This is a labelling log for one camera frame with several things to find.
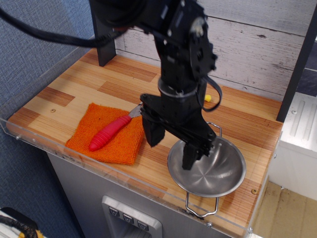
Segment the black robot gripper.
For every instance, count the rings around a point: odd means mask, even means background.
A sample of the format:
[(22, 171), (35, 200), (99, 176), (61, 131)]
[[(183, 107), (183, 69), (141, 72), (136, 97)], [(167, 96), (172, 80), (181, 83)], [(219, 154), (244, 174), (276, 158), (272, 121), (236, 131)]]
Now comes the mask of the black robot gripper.
[(182, 168), (191, 170), (193, 164), (213, 148), (216, 134), (202, 116), (206, 84), (193, 91), (177, 95), (161, 91), (160, 96), (142, 94), (142, 124), (147, 143), (158, 145), (167, 130), (186, 144), (183, 149)]

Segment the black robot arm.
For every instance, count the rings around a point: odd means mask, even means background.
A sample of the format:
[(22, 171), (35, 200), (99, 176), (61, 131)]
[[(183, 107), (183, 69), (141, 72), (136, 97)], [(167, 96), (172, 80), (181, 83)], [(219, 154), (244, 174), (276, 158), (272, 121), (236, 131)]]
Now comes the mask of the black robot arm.
[(185, 142), (182, 167), (208, 155), (216, 138), (203, 119), (204, 98), (216, 55), (204, 9), (193, 0), (93, 0), (91, 10), (107, 27), (139, 27), (152, 34), (161, 62), (159, 96), (143, 94), (141, 115), (150, 146), (168, 131)]

